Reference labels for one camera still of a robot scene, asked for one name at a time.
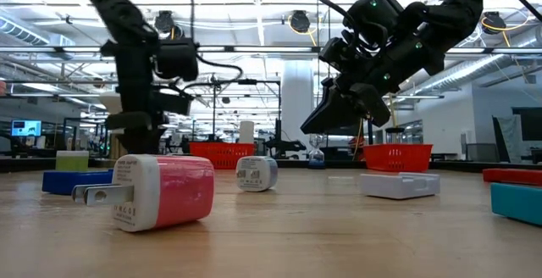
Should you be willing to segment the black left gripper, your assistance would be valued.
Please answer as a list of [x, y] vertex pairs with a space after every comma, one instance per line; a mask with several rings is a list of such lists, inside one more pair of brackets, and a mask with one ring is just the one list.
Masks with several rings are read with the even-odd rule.
[[107, 127], [124, 129], [122, 145], [128, 153], [158, 154], [163, 125], [169, 122], [164, 114], [188, 115], [193, 96], [176, 87], [170, 88], [172, 94], [162, 93], [163, 88], [153, 84], [152, 54], [143, 47], [106, 47], [105, 53], [116, 63], [121, 102], [121, 111], [107, 117]]

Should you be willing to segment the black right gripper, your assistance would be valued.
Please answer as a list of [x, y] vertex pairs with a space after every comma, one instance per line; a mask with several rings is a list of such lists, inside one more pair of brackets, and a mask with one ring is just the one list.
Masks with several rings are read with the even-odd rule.
[[304, 134], [323, 134], [357, 124], [370, 117], [376, 126], [386, 124], [390, 111], [382, 96], [399, 91], [399, 85], [421, 69], [432, 67], [430, 47], [409, 36], [373, 54], [342, 38], [358, 54], [352, 72], [340, 73], [321, 82], [322, 100], [301, 125]]

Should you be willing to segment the orange sand hourglass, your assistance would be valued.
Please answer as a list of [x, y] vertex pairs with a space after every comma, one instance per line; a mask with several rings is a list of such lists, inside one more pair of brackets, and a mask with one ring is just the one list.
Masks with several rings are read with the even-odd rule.
[[403, 127], [390, 127], [385, 130], [386, 142], [389, 144], [398, 144], [407, 142], [406, 129]]

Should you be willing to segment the light green power adapter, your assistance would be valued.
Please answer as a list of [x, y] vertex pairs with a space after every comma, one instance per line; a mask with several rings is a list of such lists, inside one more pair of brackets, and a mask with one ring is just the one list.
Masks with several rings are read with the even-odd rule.
[[88, 151], [57, 151], [55, 170], [85, 172], [89, 167]]

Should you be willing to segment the blue digital clock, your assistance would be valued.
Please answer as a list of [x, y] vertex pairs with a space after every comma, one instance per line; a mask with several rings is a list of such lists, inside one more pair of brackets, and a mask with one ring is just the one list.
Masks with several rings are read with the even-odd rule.
[[111, 183], [112, 170], [99, 171], [45, 171], [41, 190], [55, 195], [70, 195], [78, 185], [100, 185]]

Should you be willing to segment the white digital clock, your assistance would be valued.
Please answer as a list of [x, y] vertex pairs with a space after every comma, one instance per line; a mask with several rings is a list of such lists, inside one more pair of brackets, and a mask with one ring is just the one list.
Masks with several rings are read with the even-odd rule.
[[435, 196], [440, 193], [440, 176], [400, 172], [395, 175], [360, 174], [361, 194], [394, 200]]

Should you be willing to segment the light blue power adapter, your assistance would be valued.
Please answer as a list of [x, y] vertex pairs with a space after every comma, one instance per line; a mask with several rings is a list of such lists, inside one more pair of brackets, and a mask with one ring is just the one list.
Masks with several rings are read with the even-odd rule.
[[244, 192], [264, 192], [278, 180], [277, 162], [268, 156], [246, 156], [238, 160], [236, 185]]

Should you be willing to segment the white building column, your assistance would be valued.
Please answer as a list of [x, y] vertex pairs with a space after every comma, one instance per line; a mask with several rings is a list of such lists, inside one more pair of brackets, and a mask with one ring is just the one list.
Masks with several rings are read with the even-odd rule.
[[285, 140], [299, 140], [306, 147], [309, 136], [301, 125], [313, 110], [313, 70], [310, 60], [286, 60], [281, 77], [281, 124]]

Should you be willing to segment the red plastic basket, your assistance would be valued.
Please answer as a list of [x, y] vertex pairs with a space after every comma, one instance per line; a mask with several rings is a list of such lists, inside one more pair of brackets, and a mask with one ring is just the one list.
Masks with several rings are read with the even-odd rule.
[[216, 170], [235, 170], [240, 158], [252, 156], [255, 146], [250, 143], [191, 142], [194, 156], [209, 159]]
[[363, 148], [370, 170], [424, 172], [429, 168], [432, 144], [378, 144]]

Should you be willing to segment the long ceiling light fixture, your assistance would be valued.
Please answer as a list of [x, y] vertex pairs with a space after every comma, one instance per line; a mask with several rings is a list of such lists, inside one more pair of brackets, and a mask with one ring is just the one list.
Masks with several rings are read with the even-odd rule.
[[[0, 47], [0, 53], [98, 53], [100, 47]], [[202, 53], [318, 53], [320, 47], [201, 46]], [[447, 54], [542, 54], [542, 47], [454, 47]]]

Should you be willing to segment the white cylinder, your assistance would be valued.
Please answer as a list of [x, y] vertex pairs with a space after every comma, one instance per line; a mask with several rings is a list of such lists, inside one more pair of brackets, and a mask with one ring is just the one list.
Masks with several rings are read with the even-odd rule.
[[250, 120], [243, 120], [240, 122], [239, 143], [254, 143], [254, 125], [254, 122]]

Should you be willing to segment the small computer monitor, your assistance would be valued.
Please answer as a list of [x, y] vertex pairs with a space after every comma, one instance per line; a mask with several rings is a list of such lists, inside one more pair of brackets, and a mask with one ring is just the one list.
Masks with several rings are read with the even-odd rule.
[[41, 136], [40, 120], [13, 120], [11, 136]]

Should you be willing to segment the grey leaning board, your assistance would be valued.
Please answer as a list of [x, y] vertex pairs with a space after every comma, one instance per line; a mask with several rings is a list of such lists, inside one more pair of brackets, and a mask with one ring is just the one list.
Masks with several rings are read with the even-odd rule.
[[520, 117], [515, 114], [508, 117], [493, 116], [493, 121], [498, 149], [506, 152], [509, 163], [520, 164], [523, 150]]

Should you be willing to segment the red digital clock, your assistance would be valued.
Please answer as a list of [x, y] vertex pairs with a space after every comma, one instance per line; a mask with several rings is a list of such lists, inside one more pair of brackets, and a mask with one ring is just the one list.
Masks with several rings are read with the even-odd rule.
[[542, 170], [486, 169], [482, 175], [485, 182], [542, 186]]

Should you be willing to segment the black gantry frame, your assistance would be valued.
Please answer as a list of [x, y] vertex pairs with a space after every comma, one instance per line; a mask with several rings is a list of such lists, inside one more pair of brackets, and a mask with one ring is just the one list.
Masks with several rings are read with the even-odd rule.
[[276, 135], [281, 114], [279, 81], [256, 79], [217, 80], [214, 76], [209, 90], [212, 99], [210, 142], [234, 142], [241, 133], [241, 122], [250, 121], [249, 137], [260, 134]]

